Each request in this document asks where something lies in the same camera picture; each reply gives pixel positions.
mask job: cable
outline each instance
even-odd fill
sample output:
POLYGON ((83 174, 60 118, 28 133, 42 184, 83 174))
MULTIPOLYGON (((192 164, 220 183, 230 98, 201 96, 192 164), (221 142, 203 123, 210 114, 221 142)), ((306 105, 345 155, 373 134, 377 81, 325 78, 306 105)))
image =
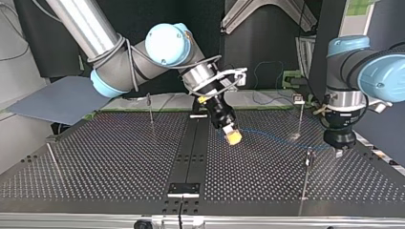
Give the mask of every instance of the cable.
MULTIPOLYGON (((8 9, 9 11, 11 11, 12 14, 14 14, 14 16, 15 16, 16 18, 18 18, 18 13, 17 13, 17 11, 15 11, 15 9, 14 9, 13 7, 7 5, 7 4, 4 3, 4 2, 0 2, 0 7, 5 7, 5 8, 8 9)), ((14 26, 14 24, 10 21, 9 17, 3 12, 3 10, 0 9, 0 11, 1 11, 1 13, 6 17, 6 20, 10 23, 10 25, 11 25, 12 28, 15 30, 15 32, 16 32, 23 40, 26 40, 24 33, 21 32, 21 31, 19 31, 19 30, 14 26)))
POLYGON ((393 44, 393 45, 389 48, 389 50, 393 50, 393 49, 395 49, 396 47, 403 46, 403 45, 405 45, 405 41, 398 42, 398 43, 396 43, 396 44, 393 44))
POLYGON ((7 61, 7 60, 17 59, 17 58, 25 55, 28 52, 29 49, 30 49, 30 46, 27 45, 26 49, 21 54, 18 54, 16 56, 12 56, 12 57, 7 57, 7 58, 4 58, 4 59, 0 59, 0 61, 7 61))
MULTIPOLYGON (((18 18, 17 12, 16 12, 11 6, 9 6, 9 5, 7 5, 7 4, 5 4, 5 3, 3 3, 3 2, 0 2, 0 7, 5 7, 5 8, 7 8, 8 10, 10 10, 10 11, 18 18)), ((13 25, 13 23, 10 21, 10 19, 7 17, 7 15, 3 12, 3 10, 0 10, 0 11, 1 11, 2 14, 6 17, 6 20, 10 23, 10 25, 13 27, 14 31, 18 34, 18 36, 20 36, 25 42, 27 42, 26 39, 25 39, 25 36, 24 36, 23 32, 20 32, 20 31, 13 25)), ((8 60, 17 59, 17 58, 19 58, 19 57, 25 55, 25 54, 28 52, 29 49, 30 49, 30 45, 27 43, 27 47, 26 47, 26 49, 25 49, 23 52, 21 52, 20 54, 18 54, 18 55, 16 55, 16 56, 11 56, 11 57, 6 57, 6 58, 3 58, 3 59, 0 59, 0 61, 8 61, 8 60)))
POLYGON ((301 148, 301 149, 307 149, 307 148, 312 148, 314 150, 326 150, 329 149, 330 146, 329 145, 318 145, 318 146, 309 146, 309 145, 305 145, 305 144, 301 144, 301 143, 295 143, 295 142, 290 142, 286 139, 280 138, 278 136, 275 136, 273 134, 267 133, 267 132, 262 132, 262 131, 258 131, 258 130, 254 130, 254 129, 240 129, 240 131, 246 132, 246 133, 253 133, 256 135, 263 135, 265 137, 268 137, 270 139, 273 139, 281 144, 284 145, 291 145, 291 146, 295 146, 297 148, 301 148))
POLYGON ((279 88, 278 88, 278 82, 279 82, 280 78, 284 75, 284 63, 281 62, 281 61, 262 61, 258 65, 256 65, 256 68, 254 68, 254 71, 253 71, 254 77, 256 78, 256 84, 254 85, 254 90, 256 90, 257 86, 259 85, 259 77, 257 76, 257 70, 259 69, 259 67, 261 65, 263 65, 263 64, 273 64, 273 63, 279 63, 280 66, 281 66, 280 73, 276 78, 276 91, 277 91, 277 94, 279 94, 281 96, 284 96, 284 97, 290 97, 290 95, 281 94, 280 91, 279 91, 279 88))
POLYGON ((268 104, 270 104, 270 103, 272 103, 272 102, 274 102, 274 101, 276 101, 276 100, 280 100, 280 99, 284 99, 285 101, 287 101, 288 103, 290 103, 292 106, 295 105, 293 102, 289 101, 289 100, 288 100, 287 98, 285 98, 285 97, 275 97, 275 98, 272 98, 272 99, 271 99, 270 101, 268 101, 268 102, 260 102, 260 101, 256 100, 256 98, 255 98, 255 93, 256 93, 256 91, 254 91, 254 92, 253 92, 253 95, 252 95, 253 102, 255 102, 255 103, 259 104, 259 105, 268 105, 268 104))
POLYGON ((256 91, 253 91, 252 99, 253 99, 253 101, 254 101, 255 103, 257 103, 257 104, 259 104, 259 105, 268 105, 268 104, 274 102, 275 100, 279 100, 279 99, 284 99, 285 101, 287 101, 287 102, 289 102, 290 104, 294 105, 291 101, 289 101, 288 99, 286 99, 286 97, 289 97, 289 96, 288 96, 288 95, 285 95, 285 94, 281 94, 280 91, 279 91, 279 89, 278 89, 278 87, 277 87, 279 79, 280 79, 281 76, 283 76, 283 74, 284 74, 284 63, 281 62, 281 61, 262 61, 262 62, 260 62, 260 63, 256 66, 256 68, 255 68, 254 71, 253 71, 253 74, 254 74, 254 76, 255 76, 255 78, 256 78, 256 84, 255 84, 255 86, 254 86, 254 90, 256 90, 257 86, 259 85, 259 77, 257 76, 257 70, 259 69, 259 67, 260 67, 261 65, 263 65, 263 64, 273 64, 273 63, 280 63, 280 65, 281 65, 281 71, 280 71, 279 75, 278 75, 277 78, 276 78, 276 91, 277 91, 277 94, 279 94, 279 95, 281 95, 281 96, 283 96, 283 97, 275 97, 275 98, 272 98, 272 99, 271 99, 270 101, 268 101, 268 102, 260 102, 260 101, 256 100, 255 94, 256 94, 257 92, 256 92, 256 91))
POLYGON ((16 116, 16 115, 17 115, 17 114, 11 114, 11 115, 9 115, 9 116, 6 116, 6 117, 0 119, 0 122, 5 121, 5 120, 7 120, 7 119, 9 119, 9 118, 11 118, 11 117, 14 117, 14 116, 16 116))
POLYGON ((201 65, 203 63, 207 63, 207 62, 211 62, 211 61, 218 61, 219 59, 221 59, 221 55, 215 55, 212 57, 209 57, 207 59, 204 59, 202 61, 199 61, 197 63, 194 64, 189 64, 189 65, 181 65, 181 66, 165 66, 165 65, 161 65, 157 62, 155 62, 153 59, 151 59, 149 56, 145 55, 143 52, 141 52, 140 50, 138 50, 137 48, 135 48, 134 46, 131 47, 131 49, 133 51, 135 51, 138 55, 142 56, 143 58, 145 58, 147 61, 149 61, 150 63, 157 65, 159 67, 165 68, 165 69, 172 69, 172 70, 183 70, 183 69, 188 69, 188 68, 194 68, 198 65, 201 65))
POLYGON ((342 128, 331 128, 329 126, 326 126, 325 123, 322 122, 322 120, 320 121, 322 126, 325 127, 326 129, 330 130, 330 131, 344 131, 349 129, 350 127, 354 126, 355 124, 357 124, 363 117, 364 115, 366 115, 366 112, 369 110, 369 106, 370 106, 370 99, 366 94, 363 94, 364 98, 366 99, 366 106, 364 107, 364 111, 361 113, 361 115, 357 118, 357 120, 355 120, 353 123, 351 123, 350 125, 346 126, 346 127, 342 127, 342 128))
MULTIPOLYGON (((300 20, 299 20, 299 22, 298 22, 298 52, 299 52, 298 56, 300 56, 300 61, 301 61, 301 64, 302 64, 302 65, 304 65, 304 62, 303 62, 303 56, 302 56, 302 54, 301 54, 302 47, 301 47, 300 38, 301 38, 301 24, 302 24, 304 12, 305 12, 305 6, 306 6, 306 4, 305 4, 305 2, 304 2, 303 7, 301 8, 300 20)), ((303 75, 304 75, 304 78, 306 78, 306 80, 307 80, 307 82, 308 82, 308 87, 309 87, 310 92, 311 92, 312 95, 315 97, 315 93, 313 92, 313 89, 312 89, 312 87, 311 87, 310 84, 309 84, 309 79, 307 78, 307 76, 306 76, 306 74, 305 74, 304 71, 303 71, 303 75)))
POLYGON ((243 78, 243 76, 242 76, 242 75, 239 75, 238 78, 235 80, 235 82, 229 84, 228 86, 224 87, 223 89, 219 90, 218 92, 216 92, 216 93, 214 93, 214 94, 200 94, 200 93, 198 93, 198 92, 196 92, 196 91, 193 91, 193 89, 192 89, 190 86, 188 86, 185 82, 184 82, 184 87, 185 87, 185 89, 187 89, 190 93, 195 94, 196 96, 203 96, 203 97, 208 97, 208 98, 210 98, 210 97, 214 97, 214 96, 217 96, 218 94, 222 94, 222 93, 228 91, 230 88, 232 88, 232 87, 234 87, 235 85, 237 85, 238 82, 239 82, 242 78, 243 78))
POLYGON ((47 10, 45 10, 45 9, 41 6, 41 4, 39 4, 36 0, 32 0, 32 1, 33 1, 33 3, 34 3, 42 12, 44 12, 45 14, 47 14, 47 15, 48 15, 49 17, 51 17, 53 20, 62 23, 62 21, 61 21, 59 18, 57 18, 56 16, 53 16, 52 14, 50 14, 50 13, 49 13, 47 10))

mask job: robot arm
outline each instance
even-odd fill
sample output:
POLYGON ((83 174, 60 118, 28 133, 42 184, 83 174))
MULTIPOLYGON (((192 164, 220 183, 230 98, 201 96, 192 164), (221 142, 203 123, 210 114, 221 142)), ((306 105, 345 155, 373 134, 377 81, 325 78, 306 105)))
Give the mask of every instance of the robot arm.
POLYGON ((236 116, 226 104, 224 92, 245 81, 246 69, 218 72, 215 61, 220 56, 205 59, 184 24, 159 24, 144 41, 131 47, 114 31, 96 0, 47 2, 94 64, 91 79, 100 94, 116 97, 176 69, 187 90, 208 110, 215 128, 224 130, 231 145, 240 142, 236 116), (234 76, 230 85, 226 84, 229 75, 234 76))
POLYGON ((324 106, 324 140, 338 150, 356 142, 352 130, 375 102, 405 100, 405 51, 374 51, 367 36, 331 40, 324 106))

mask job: perforated metal table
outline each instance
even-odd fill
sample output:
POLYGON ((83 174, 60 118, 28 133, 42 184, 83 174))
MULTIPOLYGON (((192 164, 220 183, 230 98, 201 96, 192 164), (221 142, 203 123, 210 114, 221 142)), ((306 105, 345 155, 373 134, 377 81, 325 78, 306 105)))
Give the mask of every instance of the perforated metal table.
POLYGON ((405 177, 360 143, 336 158, 310 112, 295 139, 298 111, 239 111, 236 146, 188 115, 150 123, 148 113, 103 113, 77 124, 0 176, 0 212, 405 218, 405 177), (198 183, 200 196, 169 198, 172 183, 198 183))

